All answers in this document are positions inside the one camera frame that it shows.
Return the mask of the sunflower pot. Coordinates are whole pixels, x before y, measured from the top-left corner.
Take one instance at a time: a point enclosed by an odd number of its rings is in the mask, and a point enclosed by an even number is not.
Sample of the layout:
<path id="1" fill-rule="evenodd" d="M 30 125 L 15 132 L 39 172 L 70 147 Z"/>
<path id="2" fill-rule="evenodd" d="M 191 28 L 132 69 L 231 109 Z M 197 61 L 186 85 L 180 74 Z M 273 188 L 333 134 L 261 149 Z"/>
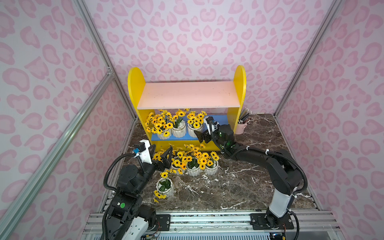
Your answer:
<path id="1" fill-rule="evenodd" d="M 195 131 L 199 133 L 203 132 L 204 118 L 206 116 L 207 116 L 207 113 L 204 111 L 201 111 L 200 113 L 196 113 L 195 111 L 192 111 L 187 115 L 188 134 L 192 138 L 197 138 L 197 134 L 195 133 Z"/>
<path id="2" fill-rule="evenodd" d="M 171 162 L 171 168 L 173 172 L 177 172 L 179 175 L 184 174 L 184 170 L 182 165 L 184 164 L 183 162 L 183 157 L 185 153 L 183 151 L 178 151 L 177 149 L 174 149 L 172 151 L 172 162 Z"/>
<path id="3" fill-rule="evenodd" d="M 206 157 L 206 168 L 205 174 L 215 175 L 219 169 L 219 160 L 220 157 L 216 152 L 211 152 L 208 157 Z"/>
<path id="4" fill-rule="evenodd" d="M 153 158 L 152 158 L 152 161 L 159 161 L 159 162 L 162 162 L 162 154 L 164 153 L 164 151 L 159 151 L 157 153 L 154 154 Z"/>
<path id="5" fill-rule="evenodd" d="M 180 109 L 172 116 L 173 128 L 171 129 L 171 132 L 175 138 L 182 138 L 187 133 L 187 124 L 184 119 L 185 116 L 186 111 Z"/>
<path id="6" fill-rule="evenodd" d="M 201 171 L 201 158 L 204 156 L 199 147 L 195 145 L 185 145 L 186 150 L 182 156 L 182 168 L 187 174 L 196 177 Z"/>
<path id="7" fill-rule="evenodd" d="M 165 200 L 172 197 L 175 193 L 175 186 L 170 176 L 172 171 L 165 171 L 160 174 L 160 179 L 156 183 L 154 195 L 157 200 Z"/>
<path id="8" fill-rule="evenodd" d="M 156 135 L 160 140 L 170 138 L 173 126 L 172 114 L 167 110 L 160 110 L 158 114 L 150 112 L 145 121 L 146 132 Z"/>

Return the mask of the yellow two-tier shelf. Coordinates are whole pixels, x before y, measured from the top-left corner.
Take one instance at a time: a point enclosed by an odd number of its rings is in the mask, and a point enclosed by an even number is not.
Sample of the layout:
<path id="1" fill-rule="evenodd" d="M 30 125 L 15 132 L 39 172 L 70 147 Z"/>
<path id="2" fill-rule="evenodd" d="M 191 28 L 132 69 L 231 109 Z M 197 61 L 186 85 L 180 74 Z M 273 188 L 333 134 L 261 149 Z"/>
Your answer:
<path id="1" fill-rule="evenodd" d="M 238 66 L 233 81 L 147 83 L 139 68 L 128 74 L 131 102 L 142 123 L 156 110 L 227 109 L 226 115 L 213 115 L 220 125 L 229 124 L 237 129 L 247 88 L 244 66 Z"/>

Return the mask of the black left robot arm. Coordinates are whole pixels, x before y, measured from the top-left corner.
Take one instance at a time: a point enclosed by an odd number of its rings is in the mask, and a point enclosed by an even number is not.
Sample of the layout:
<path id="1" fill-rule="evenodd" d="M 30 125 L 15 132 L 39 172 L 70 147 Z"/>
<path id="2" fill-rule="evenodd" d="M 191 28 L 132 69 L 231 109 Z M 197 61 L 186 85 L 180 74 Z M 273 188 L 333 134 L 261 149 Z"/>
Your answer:
<path id="1" fill-rule="evenodd" d="M 108 168 L 103 185 L 115 193 L 102 218 L 102 240 L 145 240 L 145 233 L 153 231 L 156 239 L 169 231 L 170 215 L 157 215 L 156 210 L 143 204 L 142 193 L 156 171 L 171 168 L 173 148 L 169 147 L 155 160 L 155 145 L 142 141 L 132 153 L 117 157 Z M 108 184 L 114 167 L 123 159 L 134 159 L 139 165 L 127 165 L 120 170 L 116 187 Z"/>

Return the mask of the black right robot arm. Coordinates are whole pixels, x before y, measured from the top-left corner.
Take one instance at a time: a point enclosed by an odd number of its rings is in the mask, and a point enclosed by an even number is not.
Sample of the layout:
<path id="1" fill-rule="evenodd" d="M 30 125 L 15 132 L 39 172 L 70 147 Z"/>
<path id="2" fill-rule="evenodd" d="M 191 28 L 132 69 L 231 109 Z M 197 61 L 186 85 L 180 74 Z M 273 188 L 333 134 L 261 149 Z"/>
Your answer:
<path id="1" fill-rule="evenodd" d="M 271 229 L 282 226 L 297 194 L 308 188 L 304 170 L 287 151 L 261 150 L 237 143 L 231 126 L 220 125 L 211 117 L 206 125 L 208 129 L 202 133 L 194 131 L 200 143 L 213 142 L 226 159 L 254 164 L 267 170 L 274 194 L 266 211 L 266 225 Z"/>

